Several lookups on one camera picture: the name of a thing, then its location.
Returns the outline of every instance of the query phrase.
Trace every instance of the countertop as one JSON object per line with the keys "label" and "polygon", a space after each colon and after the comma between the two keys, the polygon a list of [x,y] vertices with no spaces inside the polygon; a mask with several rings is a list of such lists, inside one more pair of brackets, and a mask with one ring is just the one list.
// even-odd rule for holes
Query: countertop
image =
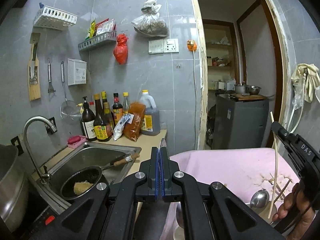
{"label": "countertop", "polygon": [[[139,171],[141,162],[150,159],[152,147],[159,147],[161,139],[165,138],[166,135],[167,135],[167,130],[163,129],[156,136],[148,136],[148,135],[140,134],[137,142],[131,141],[128,138],[126,138],[125,136],[121,136],[116,141],[113,138],[111,138],[111,140],[109,140],[107,142],[99,142],[99,141],[95,141],[95,142],[103,143],[103,144],[111,144],[111,145],[140,147],[141,148],[140,157],[134,162],[134,164],[132,165],[131,169],[129,170],[127,175],[130,175],[132,173],[135,173],[135,172]],[[71,149],[69,147],[63,149],[61,152],[56,154],[53,158],[48,160],[44,165],[46,165],[48,170],[49,170],[57,162],[62,160],[65,156],[67,156],[73,150],[74,149]],[[34,180],[37,180],[39,178],[39,176],[38,176],[38,174],[36,172],[34,172],[32,174],[32,178]]]}

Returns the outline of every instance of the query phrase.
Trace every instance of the black pot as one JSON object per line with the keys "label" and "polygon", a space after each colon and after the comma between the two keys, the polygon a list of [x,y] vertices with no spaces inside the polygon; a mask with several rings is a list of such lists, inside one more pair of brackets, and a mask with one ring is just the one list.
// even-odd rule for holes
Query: black pot
{"label": "black pot", "polygon": [[[73,192],[73,187],[76,182],[83,181],[87,181],[89,183],[92,183],[93,185],[81,195],[76,195]],[[106,178],[102,175],[101,168],[98,166],[87,167],[77,171],[69,179],[66,180],[66,182],[61,187],[60,195],[64,200],[73,203],[75,199],[80,198],[81,196],[86,194],[91,188],[95,187],[100,182],[104,182],[108,185]]]}

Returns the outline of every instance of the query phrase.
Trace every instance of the silver screw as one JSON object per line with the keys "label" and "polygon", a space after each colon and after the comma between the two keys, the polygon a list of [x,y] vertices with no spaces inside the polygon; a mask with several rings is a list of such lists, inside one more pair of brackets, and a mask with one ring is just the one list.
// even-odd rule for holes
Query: silver screw
{"label": "silver screw", "polygon": [[107,188],[107,184],[105,184],[104,182],[100,182],[97,184],[98,190],[105,190],[106,188]]}
{"label": "silver screw", "polygon": [[176,171],[174,173],[174,176],[177,178],[182,178],[184,176],[184,173],[182,171]]}
{"label": "silver screw", "polygon": [[211,186],[212,186],[214,189],[221,189],[221,188],[222,188],[222,184],[221,184],[220,182],[217,182],[217,181],[213,182],[213,183],[211,184]]}
{"label": "silver screw", "polygon": [[144,172],[142,172],[142,171],[138,171],[138,172],[135,174],[135,177],[136,177],[137,179],[142,179],[142,178],[144,178],[144,176],[145,176],[145,174],[144,174]]}

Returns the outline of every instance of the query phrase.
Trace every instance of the human hand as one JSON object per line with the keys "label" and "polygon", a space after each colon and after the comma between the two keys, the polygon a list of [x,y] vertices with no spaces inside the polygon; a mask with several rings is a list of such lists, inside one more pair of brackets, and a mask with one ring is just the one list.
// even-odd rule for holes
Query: human hand
{"label": "human hand", "polygon": [[[298,189],[298,183],[294,185],[292,189],[292,193],[288,194],[284,198],[283,204],[279,207],[278,212],[273,215],[272,221],[277,221],[278,219],[282,219],[287,216],[289,210],[292,207],[294,193],[296,192],[297,189]],[[302,190],[297,195],[296,205],[301,214],[305,212],[305,210],[310,205],[310,201],[308,200],[308,198],[306,198]],[[309,208],[309,210],[301,217],[301,220],[297,224],[295,229],[287,236],[287,240],[301,239],[304,233],[309,228],[310,224],[312,223],[314,216],[315,216],[314,210],[312,208]]]}

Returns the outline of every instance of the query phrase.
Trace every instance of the refrigerator sticker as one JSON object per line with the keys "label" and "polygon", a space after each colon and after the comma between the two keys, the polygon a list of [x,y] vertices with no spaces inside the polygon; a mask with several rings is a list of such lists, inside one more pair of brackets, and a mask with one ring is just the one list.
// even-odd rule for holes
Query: refrigerator sticker
{"label": "refrigerator sticker", "polygon": [[228,109],[227,118],[230,120],[231,117],[231,109]]}

